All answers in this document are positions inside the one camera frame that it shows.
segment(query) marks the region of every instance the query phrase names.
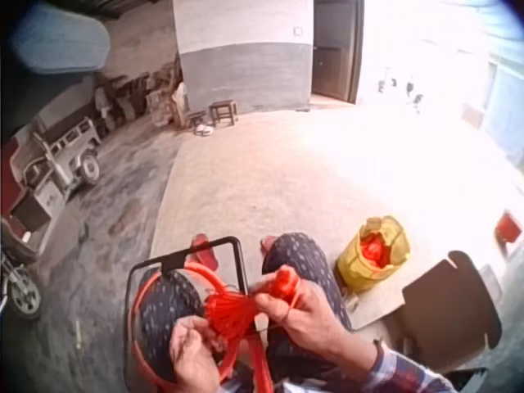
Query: red slipper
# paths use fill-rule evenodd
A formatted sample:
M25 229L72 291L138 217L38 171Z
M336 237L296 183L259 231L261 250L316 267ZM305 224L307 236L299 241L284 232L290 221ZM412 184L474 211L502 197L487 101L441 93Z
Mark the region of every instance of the red slipper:
M198 233L191 240L191 247L201 246L203 244L209 243L210 239L204 233ZM199 264L203 264L207 268L216 272L216 269L219 268L219 262L216 259L215 253L212 248L207 250L197 251L195 254L191 254L189 259L195 260Z
M265 258L269 253L269 250L271 250L271 247L273 247L273 244L277 239L276 236L271 235L262 237L262 240L260 240L260 254L262 254L262 258Z

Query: wooden door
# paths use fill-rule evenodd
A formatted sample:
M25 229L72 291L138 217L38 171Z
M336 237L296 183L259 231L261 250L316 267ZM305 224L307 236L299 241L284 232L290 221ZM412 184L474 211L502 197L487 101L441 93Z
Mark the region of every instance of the wooden door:
M362 0L315 2L312 93L346 102L356 97L364 12L361 6Z

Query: small stool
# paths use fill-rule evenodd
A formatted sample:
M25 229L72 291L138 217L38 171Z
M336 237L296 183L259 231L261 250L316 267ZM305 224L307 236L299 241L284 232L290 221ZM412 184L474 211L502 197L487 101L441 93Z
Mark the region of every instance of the small stool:
M206 111L193 112L187 115L187 121L193 127L198 126L199 124L204 123L204 118L206 117Z
M210 105L210 114L214 126L221 119L230 119L231 125L235 125L235 121L238 121L237 103L234 100L213 102Z

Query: black metal frame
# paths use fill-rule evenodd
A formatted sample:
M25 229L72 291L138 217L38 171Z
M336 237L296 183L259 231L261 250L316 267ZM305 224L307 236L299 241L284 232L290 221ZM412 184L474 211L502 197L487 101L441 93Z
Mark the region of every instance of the black metal frame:
M222 237L220 239L213 240L212 242L208 242L201 246L189 247L189 248L186 248L185 250L175 251L172 254L158 256L151 260L146 260L140 264L134 265L131 268L131 270L129 271L128 281L127 281L127 285L125 288L125 298L124 298L124 367L123 367L124 382L128 388L128 391L130 391L130 387L129 387L128 375L127 375L128 342L129 342L127 318L129 314L129 293L131 290L131 278L133 274L137 270L144 269L147 266L151 266L153 264L160 264L160 271L162 272L162 274L167 274L176 269L183 269L183 266L186 262L186 257L188 255L193 254L198 251L208 250L210 248L222 246L224 244L231 244L233 246L235 266L237 268L238 289L241 293L247 293L246 268L244 266L244 257L242 254L242 246L240 244L240 241L234 236Z

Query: plaid shirt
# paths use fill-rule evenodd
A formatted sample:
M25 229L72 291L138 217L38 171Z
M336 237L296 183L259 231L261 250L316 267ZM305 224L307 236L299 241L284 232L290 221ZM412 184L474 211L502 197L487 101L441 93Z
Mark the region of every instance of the plaid shirt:
M377 341L378 348L377 361L373 365L368 380L355 390L344 388L344 393L352 391L363 393L453 393L455 389L451 383L441 375L414 363L401 354L382 347ZM220 388L220 393L233 393L246 391L246 384L252 381L252 374L244 374L242 378L234 378L229 383ZM333 393L333 390L325 390L326 383L316 381L308 385L297 385L291 382L284 382L276 391L283 393Z
M377 348L377 361L361 391L373 393L455 392L451 383L440 374L414 363L393 350L380 345L377 345Z

